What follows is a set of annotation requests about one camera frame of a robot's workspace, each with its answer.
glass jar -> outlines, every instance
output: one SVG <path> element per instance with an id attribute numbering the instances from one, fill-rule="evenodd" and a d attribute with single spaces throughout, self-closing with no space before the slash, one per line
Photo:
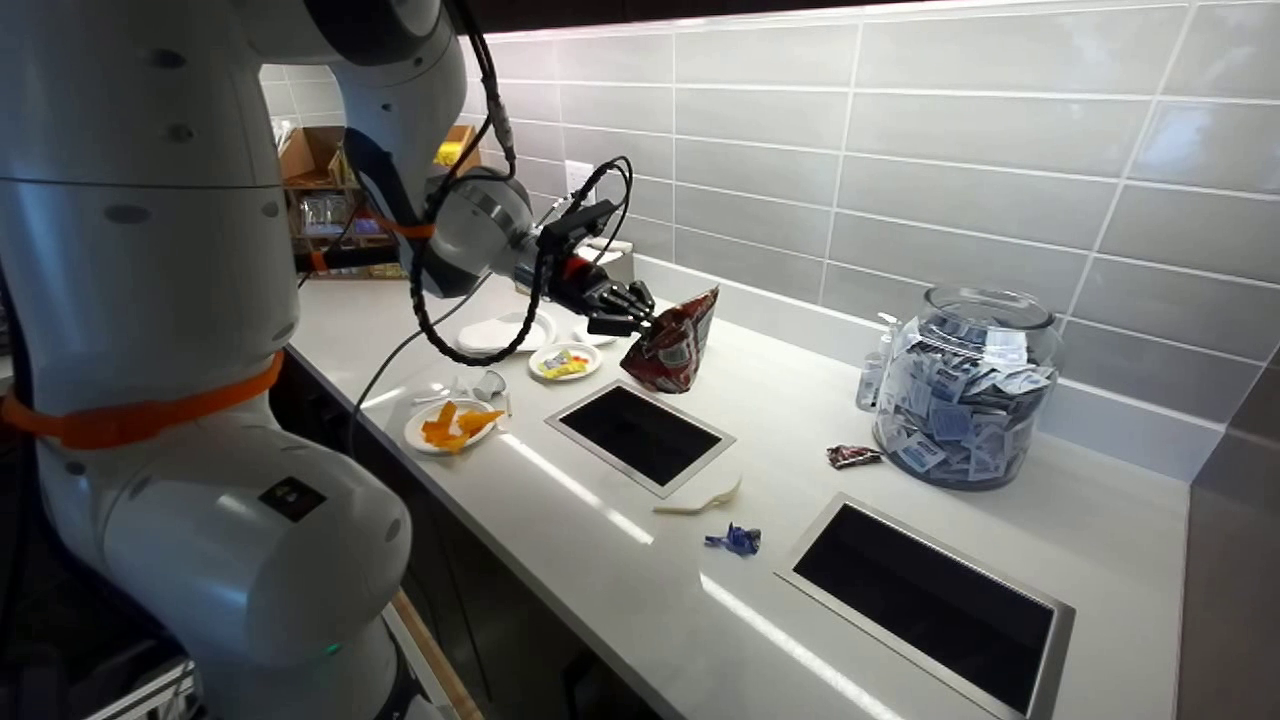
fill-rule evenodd
<path id="1" fill-rule="evenodd" d="M 929 483 L 999 489 L 1055 380 L 1055 317 L 996 289 L 929 289 L 924 298 L 929 310 L 870 360 L 859 404 L 876 408 L 876 442 Z"/>

black screen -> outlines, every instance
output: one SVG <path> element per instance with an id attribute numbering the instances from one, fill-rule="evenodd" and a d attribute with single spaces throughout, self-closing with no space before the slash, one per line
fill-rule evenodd
<path id="1" fill-rule="evenodd" d="M 623 459 L 629 466 L 646 470 L 660 489 L 722 442 L 722 437 L 623 389 L 595 395 L 593 404 L 569 410 L 562 424 Z"/>
<path id="2" fill-rule="evenodd" d="M 978 687 L 1029 710 L 1052 610 L 978 567 L 841 506 L 795 570 Z"/>

tile wall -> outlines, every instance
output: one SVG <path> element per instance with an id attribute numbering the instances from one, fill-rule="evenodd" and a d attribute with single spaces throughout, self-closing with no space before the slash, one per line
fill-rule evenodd
<path id="1" fill-rule="evenodd" d="M 1065 317 L 1068 380 L 1220 429 L 1280 339 L 1278 40 L 1280 0 L 1020 0 L 492 50 L 537 209 L 564 159 L 623 152 L 642 255 L 864 319 L 1023 289 Z M 272 114 L 346 119 L 318 68 L 265 88 Z"/>

tablet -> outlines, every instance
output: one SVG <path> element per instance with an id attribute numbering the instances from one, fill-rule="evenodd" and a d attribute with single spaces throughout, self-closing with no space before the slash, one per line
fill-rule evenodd
<path id="1" fill-rule="evenodd" d="M 1077 616 L 1068 602 L 1017 588 L 854 499 L 816 519 L 786 576 L 993 715 L 1052 715 Z"/>
<path id="2" fill-rule="evenodd" d="M 734 442 L 730 431 L 623 383 L 558 410 L 552 429 L 655 495 L 674 495 Z"/>

orange ring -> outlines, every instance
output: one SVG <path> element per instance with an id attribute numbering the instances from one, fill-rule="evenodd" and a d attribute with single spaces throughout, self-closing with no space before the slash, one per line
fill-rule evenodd
<path id="1" fill-rule="evenodd" d="M 29 404 L 5 395 L 0 400 L 0 424 L 29 431 L 29 437 L 48 437 L 63 447 L 120 447 L 120 442 L 140 442 L 154 440 L 178 424 L 193 424 L 203 417 L 215 417 L 224 408 L 238 408 L 260 393 L 267 393 L 279 380 L 285 353 L 272 355 L 267 368 L 258 374 L 245 374 L 238 383 L 186 395 L 186 400 L 166 400 L 166 404 L 120 404 L 120 408 L 91 408 L 91 410 L 72 410 L 72 417 L 43 417 L 32 410 Z"/>

